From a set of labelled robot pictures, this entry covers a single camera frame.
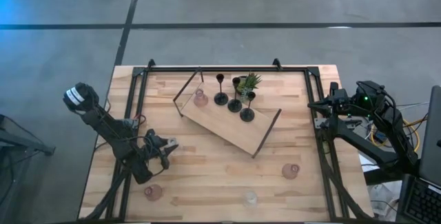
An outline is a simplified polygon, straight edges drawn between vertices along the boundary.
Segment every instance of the wooden tabletop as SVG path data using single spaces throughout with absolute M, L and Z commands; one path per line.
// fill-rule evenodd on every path
M 337 67 L 317 66 L 326 94 L 331 81 L 340 83 Z M 132 68 L 117 66 L 114 70 L 109 101 L 112 104 L 110 114 L 116 119 L 124 115 Z M 215 77 L 219 72 L 204 72 L 204 80 L 216 85 Z M 231 81 L 246 72 L 223 74 L 225 81 Z M 263 81 L 255 90 L 257 97 L 253 107 L 268 116 L 274 116 L 279 108 L 282 112 L 262 150 L 252 159 L 245 151 L 179 115 L 172 99 L 192 72 L 149 73 L 143 104 L 147 121 L 140 127 L 139 135 L 154 128 L 162 138 L 176 137 L 179 147 L 170 155 L 171 165 L 164 173 L 143 185 L 132 180 L 126 221 L 329 220 L 304 75 L 301 72 L 259 74 Z M 312 85 L 315 99 L 318 99 L 314 80 Z M 139 87 L 140 83 L 136 86 L 132 116 Z M 230 96 L 234 93 L 233 87 L 225 86 L 223 90 Z M 336 140 L 336 149 L 345 187 L 357 204 L 372 215 L 358 151 L 341 140 Z M 110 146 L 104 145 L 95 152 L 80 217 L 88 215 L 107 192 L 114 162 Z M 286 163 L 299 164 L 296 179 L 282 177 L 282 167 Z M 160 168 L 158 160 L 151 161 L 149 169 L 153 173 Z M 163 197 L 151 202 L 143 192 L 153 183 L 163 188 Z M 256 193 L 255 206 L 245 203 L 247 192 Z M 335 189 L 333 195 L 339 212 Z M 118 214 L 118 210 L 119 201 L 114 213 Z

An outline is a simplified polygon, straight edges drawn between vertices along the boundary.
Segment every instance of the black floor line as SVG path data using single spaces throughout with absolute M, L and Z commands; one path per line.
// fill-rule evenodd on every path
M 130 30 L 215 30 L 271 28 L 439 28 L 441 22 L 377 22 L 377 23 L 131 23 L 134 7 L 126 24 L 12 24 L 0 25 L 0 30 L 120 30 L 120 45 L 125 47 Z
M 119 41 L 118 52 L 116 52 L 114 65 L 121 65 L 123 62 L 125 46 L 127 45 L 127 40 L 129 39 L 130 28 L 133 22 L 133 16 L 135 15 L 137 3 L 138 0 L 132 0 L 130 2 L 129 12 L 127 13 L 127 18 L 125 20 L 123 35 L 121 36 L 121 40 Z

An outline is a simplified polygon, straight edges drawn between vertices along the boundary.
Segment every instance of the black wine glass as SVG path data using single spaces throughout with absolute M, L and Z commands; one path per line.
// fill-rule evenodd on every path
M 239 86 L 240 79 L 238 77 L 235 77 L 233 79 L 233 86 L 234 86 L 234 99 L 229 100 L 228 102 L 228 109 L 231 112 L 239 112 L 242 109 L 242 103 L 240 100 L 237 99 L 237 87 Z
M 254 120 L 254 111 L 249 107 L 251 106 L 251 102 L 256 97 L 256 93 L 249 92 L 247 96 L 249 100 L 248 108 L 244 108 L 242 111 L 240 111 L 240 118 L 242 119 L 242 121 L 250 122 Z
M 224 79 L 223 74 L 217 74 L 216 75 L 216 79 L 219 82 L 219 88 L 220 88 L 221 91 L 214 96 L 214 102 L 217 105 L 225 105 L 228 102 L 228 96 L 225 93 L 222 92 L 222 82 L 223 82 L 223 79 Z

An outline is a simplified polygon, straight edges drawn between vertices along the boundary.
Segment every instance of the concrete floor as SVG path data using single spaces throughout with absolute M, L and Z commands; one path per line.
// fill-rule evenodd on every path
M 441 0 L 139 0 L 134 23 L 414 22 L 441 20 Z M 0 0 L 0 24 L 124 23 L 130 0 Z M 63 93 L 87 82 L 104 103 L 122 30 L 0 30 L 0 112 L 56 145 L 37 155 L 17 223 L 76 218 L 96 133 Z M 439 28 L 132 30 L 123 65 L 337 64 L 355 81 L 386 85 L 398 104 L 428 101 L 441 84 Z M 405 110 L 422 117 L 427 105 Z

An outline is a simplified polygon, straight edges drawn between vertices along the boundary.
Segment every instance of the small plant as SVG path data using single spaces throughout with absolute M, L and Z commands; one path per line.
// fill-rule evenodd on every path
M 257 85 L 262 81 L 261 75 L 257 75 L 254 72 L 250 72 L 244 81 L 241 81 L 237 87 L 240 92 L 240 100 L 246 102 L 248 93 L 254 89 L 258 89 Z

